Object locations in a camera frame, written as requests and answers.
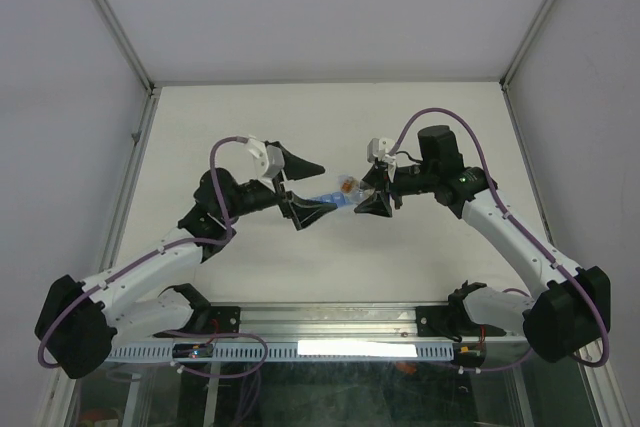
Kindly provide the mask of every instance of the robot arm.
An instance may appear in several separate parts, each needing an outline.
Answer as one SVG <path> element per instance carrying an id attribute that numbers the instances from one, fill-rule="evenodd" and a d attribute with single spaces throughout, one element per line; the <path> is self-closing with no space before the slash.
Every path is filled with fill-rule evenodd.
<path id="1" fill-rule="evenodd" d="M 500 252 L 531 293 L 531 297 L 524 297 L 465 282 L 449 296 L 448 325 L 440 330 L 459 337 L 459 330 L 493 325 L 524 334 L 536 353 L 549 362 L 575 352 L 599 338 L 600 329 L 580 294 L 556 268 L 558 265 L 586 291 L 609 329 L 610 283 L 600 268 L 582 269 L 542 236 L 532 233 L 534 241 L 552 252 L 556 260 L 552 263 L 545 258 L 516 228 L 514 219 L 532 232 L 497 186 L 497 195 L 508 213 L 503 214 L 496 205 L 485 172 L 464 166 L 455 135 L 447 126 L 422 129 L 418 141 L 422 160 L 407 167 L 396 165 L 391 139 L 371 141 L 368 159 L 373 167 L 363 181 L 374 187 L 375 194 L 356 207 L 356 213 L 391 217 L 392 202 L 398 209 L 407 195 L 433 193 L 440 204 Z"/>
<path id="2" fill-rule="evenodd" d="M 284 187 L 324 173 L 320 165 L 287 151 L 279 142 L 248 139 L 256 179 L 238 184 L 225 169 L 216 168 L 216 180 L 230 218 L 239 218 L 278 206 L 285 218 L 302 230 L 337 208 L 335 204 L 303 200 Z M 211 172 L 194 193 L 195 205 L 157 244 L 132 263 L 125 263 L 76 282 L 64 276 L 53 283 L 36 325 L 36 336 L 71 378 L 81 378 L 99 367 L 112 349 L 165 330 L 201 332 L 211 306 L 190 284 L 172 285 L 172 279 L 220 252 L 235 235 L 227 232 Z M 139 301 L 154 289 L 165 289 L 154 299 Z M 77 306 L 60 322 L 74 302 Z"/>

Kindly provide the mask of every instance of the white table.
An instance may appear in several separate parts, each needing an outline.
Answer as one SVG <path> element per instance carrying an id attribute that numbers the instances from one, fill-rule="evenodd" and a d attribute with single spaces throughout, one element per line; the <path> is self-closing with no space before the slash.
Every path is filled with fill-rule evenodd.
<path id="1" fill-rule="evenodd" d="M 320 163 L 323 178 L 292 183 L 299 195 L 337 190 L 337 176 L 363 176 L 372 137 L 396 138 L 425 107 L 445 107 L 480 138 L 492 176 L 529 224 L 542 231 L 533 192 L 497 83 L 300 84 L 164 88 L 128 217 L 119 261 L 144 251 L 193 205 L 215 141 L 253 134 L 279 140 Z M 416 133 L 446 123 L 466 165 L 479 165 L 466 132 L 440 114 L 416 122 L 403 148 L 419 156 Z M 240 145 L 218 164 L 239 182 L 253 176 Z M 393 219 L 337 211 L 296 232 L 277 208 L 247 217 L 221 253 L 176 278 L 212 301 L 438 301 L 465 280 L 522 287 L 515 272 L 477 232 L 432 195 L 405 199 Z"/>

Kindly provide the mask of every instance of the perforated metal strip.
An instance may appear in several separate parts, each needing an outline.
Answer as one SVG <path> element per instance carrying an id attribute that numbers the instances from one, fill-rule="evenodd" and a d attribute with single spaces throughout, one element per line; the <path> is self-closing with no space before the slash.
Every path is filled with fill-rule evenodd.
<path id="1" fill-rule="evenodd" d="M 337 355 L 298 355 L 297 342 L 269 343 L 267 362 L 445 362 L 453 360 L 453 345 L 448 342 L 418 342 L 414 344 L 418 357 L 361 357 Z M 136 342 L 116 349 L 111 353 L 108 362 L 120 363 L 155 363 L 172 360 L 174 342 Z M 197 359 L 179 359 L 187 362 L 256 362 L 262 358 L 264 347 L 247 342 L 219 343 L 213 349 L 212 357 Z"/>

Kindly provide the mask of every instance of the white light strip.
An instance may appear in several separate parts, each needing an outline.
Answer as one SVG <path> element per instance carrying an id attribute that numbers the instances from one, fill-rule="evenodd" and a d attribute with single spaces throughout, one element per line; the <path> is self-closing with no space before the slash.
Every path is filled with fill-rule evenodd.
<path id="1" fill-rule="evenodd" d="M 300 340 L 298 355 L 416 358 L 413 344 L 385 344 L 362 340 Z"/>

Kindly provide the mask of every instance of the gray wall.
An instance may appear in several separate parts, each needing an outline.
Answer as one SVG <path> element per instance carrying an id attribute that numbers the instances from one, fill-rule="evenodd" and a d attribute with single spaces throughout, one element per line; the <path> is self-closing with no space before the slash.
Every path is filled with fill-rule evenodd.
<path id="1" fill-rule="evenodd" d="M 640 0 L 559 0 L 512 85 L 557 244 L 613 284 L 613 366 L 640 423 Z"/>
<path id="2" fill-rule="evenodd" d="M 48 287 L 88 274 L 143 91 L 90 0 L 0 0 L 0 424 L 31 425 Z"/>

